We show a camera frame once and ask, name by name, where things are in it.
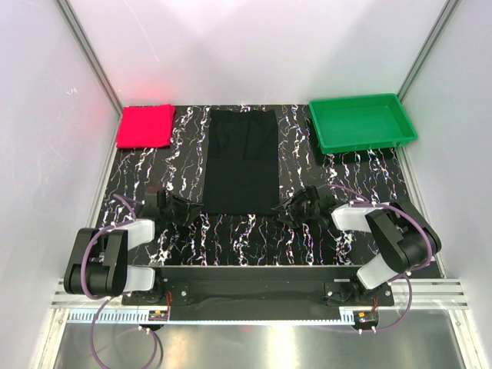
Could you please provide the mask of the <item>black t shirt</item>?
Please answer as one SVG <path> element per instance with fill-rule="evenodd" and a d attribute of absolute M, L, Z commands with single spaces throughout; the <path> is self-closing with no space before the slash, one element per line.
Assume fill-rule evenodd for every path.
<path fill-rule="evenodd" d="M 210 111 L 203 211 L 271 216 L 280 204 L 273 110 Z"/>

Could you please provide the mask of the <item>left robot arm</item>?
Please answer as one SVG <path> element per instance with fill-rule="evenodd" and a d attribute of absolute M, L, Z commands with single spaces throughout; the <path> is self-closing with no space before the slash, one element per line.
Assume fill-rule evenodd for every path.
<path fill-rule="evenodd" d="M 139 295 L 158 304 L 166 286 L 152 267 L 133 266 L 130 250 L 160 237 L 169 224 L 187 227 L 200 216 L 202 204 L 165 189 L 147 191 L 143 200 L 115 195 L 129 211 L 129 219 L 102 228 L 82 228 L 75 237 L 63 277 L 65 293 L 91 300 Z"/>

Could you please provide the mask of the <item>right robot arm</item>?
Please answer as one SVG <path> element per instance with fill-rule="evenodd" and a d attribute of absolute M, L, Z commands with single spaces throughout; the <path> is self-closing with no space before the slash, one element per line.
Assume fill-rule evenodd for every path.
<path fill-rule="evenodd" d="M 377 254 L 357 270 L 347 267 L 226 267 L 187 274 L 183 293 L 190 305 L 276 301 L 346 306 L 374 305 L 385 299 L 390 282 L 425 268 L 441 250 L 436 231 L 407 199 L 345 204 L 310 186 L 273 209 L 277 222 L 298 229 L 369 234 Z"/>

